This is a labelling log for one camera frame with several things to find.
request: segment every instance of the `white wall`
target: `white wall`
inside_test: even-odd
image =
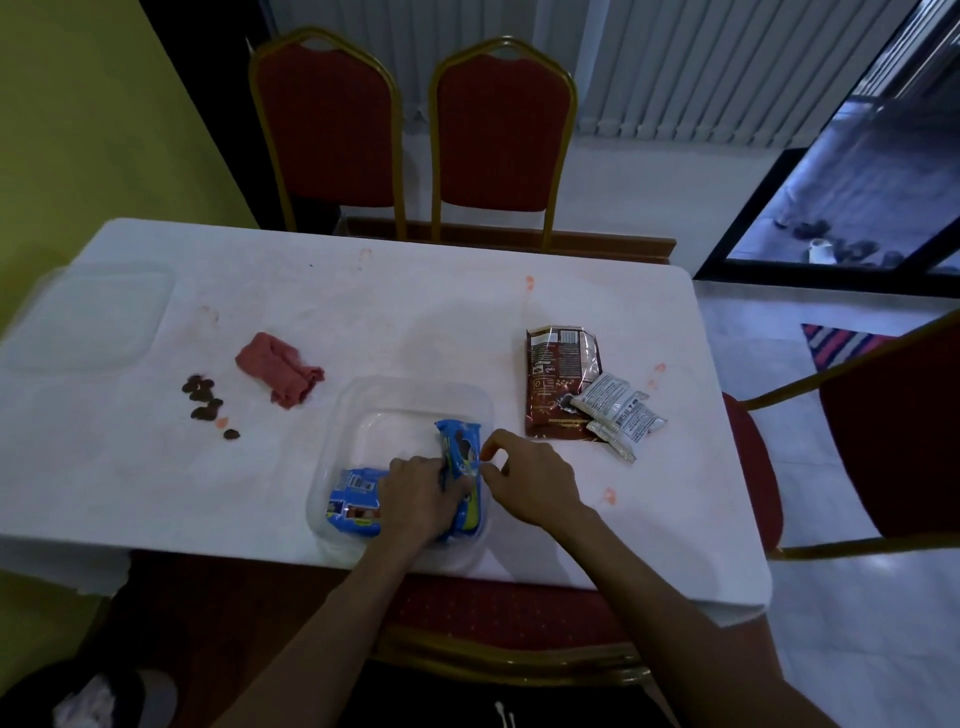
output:
[[[407,218],[430,219],[430,139],[406,133]],[[695,274],[779,156],[777,150],[574,136],[554,230],[672,237],[671,262]],[[385,210],[348,209],[382,217]],[[543,215],[444,205],[446,222],[534,228]]]

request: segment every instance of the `striped rug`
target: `striped rug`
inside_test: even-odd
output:
[[[884,341],[897,338],[879,333],[849,331],[845,328],[821,327],[816,324],[801,324],[806,343],[810,347],[813,363],[818,372],[841,364],[847,359],[871,352]]]

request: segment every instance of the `folded red towel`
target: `folded red towel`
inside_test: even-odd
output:
[[[302,403],[313,385],[324,380],[320,367],[300,364],[300,352],[269,333],[260,331],[236,357],[240,371],[270,387],[270,401],[284,409]]]

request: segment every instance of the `plastic container lid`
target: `plastic container lid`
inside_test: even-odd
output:
[[[326,505],[340,472],[348,468],[387,470],[395,457],[440,457],[438,420],[480,424],[480,439],[492,432],[493,401],[479,387],[393,376],[362,376],[341,391],[330,421],[320,462],[306,502],[306,519],[317,536],[324,561],[352,568],[370,538],[338,531],[326,520]],[[419,570],[465,570],[483,555],[490,515],[490,491],[481,488],[483,519],[472,536],[453,536],[433,544],[417,562]]]
[[[14,316],[0,367],[53,375],[132,364],[153,343],[175,279],[173,269],[155,263],[52,271]]]

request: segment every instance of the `person's left hand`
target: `person's left hand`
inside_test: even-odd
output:
[[[380,535],[422,549],[453,523],[457,506],[473,488],[473,478],[461,475],[440,488],[444,460],[395,458],[380,478]]]

